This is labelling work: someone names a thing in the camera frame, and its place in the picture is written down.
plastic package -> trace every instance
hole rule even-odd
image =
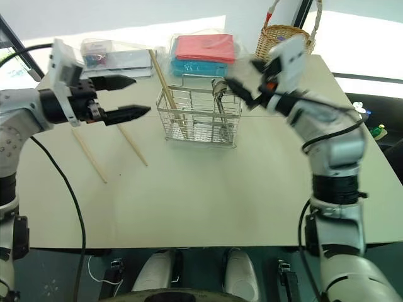
[[[217,30],[174,35],[169,50],[169,71],[174,76],[225,77],[246,51],[234,37]]]
[[[149,47],[111,40],[85,39],[81,55],[85,63],[82,77],[122,74],[129,77],[150,77],[153,66]]]

basket handle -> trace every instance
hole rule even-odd
[[[266,28],[268,26],[269,20],[270,20],[271,16],[273,15],[273,13],[276,9],[276,6],[279,2],[280,2],[280,0],[275,0],[273,5],[269,7],[269,10],[267,10],[266,20],[264,21],[263,28]],[[314,29],[312,30],[312,33],[309,36],[310,43],[315,41],[317,29],[319,28],[319,23],[321,22],[322,0],[316,0],[316,6],[317,6],[317,12],[316,12],[315,26],[314,26]]]

wicker basket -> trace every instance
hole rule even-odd
[[[311,54],[315,47],[315,36],[319,23],[321,22],[322,16],[322,0],[317,0],[317,14],[315,20],[315,26],[312,33],[309,35],[306,31],[301,30],[298,27],[287,26],[287,25],[271,25],[268,26],[268,22],[273,14],[277,3],[280,0],[275,0],[272,7],[269,8],[266,21],[264,22],[263,28],[260,33],[258,47],[256,48],[255,55],[264,60],[269,61],[269,51],[272,47],[279,44],[281,41],[286,40],[294,35],[302,34],[305,40],[306,52]]]

floor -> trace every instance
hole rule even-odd
[[[302,301],[315,301],[297,252],[288,252],[280,247],[248,247],[243,250],[249,254],[254,264],[262,301],[287,301],[285,290],[281,287],[279,290],[278,287],[277,259],[289,261],[292,269],[297,272]],[[122,257],[126,269],[119,293],[126,293],[133,286],[144,262],[155,251],[155,249],[115,249],[110,255],[93,257],[91,272],[95,277],[102,278],[105,269],[110,266],[110,261]],[[223,247],[182,250],[183,286],[220,291],[220,268],[224,251]],[[403,296],[403,279],[400,275],[403,268],[402,252],[403,242],[400,242],[370,248],[366,254],[367,258],[383,271],[401,296]],[[15,264],[16,287],[21,291],[21,301],[71,301],[78,258],[79,256],[75,254],[31,249],[24,259],[18,260]],[[308,260],[319,282],[318,260],[310,256]],[[87,261],[88,256],[82,274],[79,301],[97,301],[101,284],[90,278]]]

wire basket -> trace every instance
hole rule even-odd
[[[269,8],[269,11],[266,16],[266,21],[264,22],[263,28],[259,36],[258,46],[256,47],[255,55],[264,61],[269,61],[270,60],[269,51],[272,47],[276,46],[281,41],[298,34],[304,36],[306,53],[311,54],[315,47],[315,36],[317,33],[317,29],[319,27],[319,23],[321,22],[322,0],[316,1],[317,14],[316,14],[315,26],[310,35],[306,31],[301,30],[298,27],[287,25],[268,26],[268,22],[271,18],[271,15],[273,14],[276,5],[279,1],[280,0],[275,0],[272,7]]]
[[[177,109],[171,108],[164,91],[157,100],[166,139],[235,147],[241,99],[227,90],[221,99],[224,111],[220,113],[212,89],[183,87],[183,79],[182,86],[169,86]]]

